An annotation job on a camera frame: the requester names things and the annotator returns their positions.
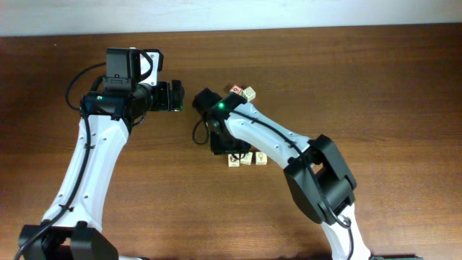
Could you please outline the wooden block brown ball picture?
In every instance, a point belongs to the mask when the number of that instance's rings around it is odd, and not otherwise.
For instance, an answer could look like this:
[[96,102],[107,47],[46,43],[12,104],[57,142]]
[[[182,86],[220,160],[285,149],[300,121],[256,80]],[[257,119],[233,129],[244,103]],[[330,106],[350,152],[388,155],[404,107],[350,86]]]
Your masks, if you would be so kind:
[[233,155],[228,155],[228,166],[230,168],[237,168],[240,166],[240,160],[234,157]]

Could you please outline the wooden block letter F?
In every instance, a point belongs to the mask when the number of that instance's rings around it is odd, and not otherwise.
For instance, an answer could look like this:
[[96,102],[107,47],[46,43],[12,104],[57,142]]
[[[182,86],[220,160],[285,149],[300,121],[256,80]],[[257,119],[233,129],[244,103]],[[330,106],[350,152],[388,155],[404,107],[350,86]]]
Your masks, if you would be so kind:
[[243,165],[251,165],[253,159],[253,153],[247,152],[240,155],[240,163]]

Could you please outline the wooden block lightbulb picture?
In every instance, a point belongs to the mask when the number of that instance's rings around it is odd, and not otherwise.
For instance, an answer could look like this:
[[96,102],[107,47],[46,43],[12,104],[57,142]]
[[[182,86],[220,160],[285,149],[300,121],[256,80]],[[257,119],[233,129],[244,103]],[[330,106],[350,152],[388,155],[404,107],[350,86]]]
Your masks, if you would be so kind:
[[256,164],[266,165],[268,162],[267,155],[264,152],[256,152]]

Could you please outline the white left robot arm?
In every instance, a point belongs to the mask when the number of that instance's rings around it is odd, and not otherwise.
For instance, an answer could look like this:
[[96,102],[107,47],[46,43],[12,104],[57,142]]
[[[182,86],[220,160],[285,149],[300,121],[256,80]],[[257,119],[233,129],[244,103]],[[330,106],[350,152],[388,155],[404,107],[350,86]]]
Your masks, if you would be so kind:
[[109,48],[76,110],[76,147],[63,183],[38,225],[24,225],[16,259],[122,259],[102,234],[105,197],[121,150],[148,112],[181,111],[181,81],[160,82],[158,49]]

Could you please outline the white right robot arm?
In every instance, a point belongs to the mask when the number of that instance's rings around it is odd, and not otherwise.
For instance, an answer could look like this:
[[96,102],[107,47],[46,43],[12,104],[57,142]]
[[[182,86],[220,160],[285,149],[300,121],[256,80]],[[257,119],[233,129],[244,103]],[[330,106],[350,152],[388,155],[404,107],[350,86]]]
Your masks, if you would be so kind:
[[206,88],[192,106],[209,131],[214,154],[241,155],[254,147],[283,170],[298,209],[323,228],[333,259],[371,259],[354,212],[357,182],[331,139],[296,134],[233,92],[220,97]]

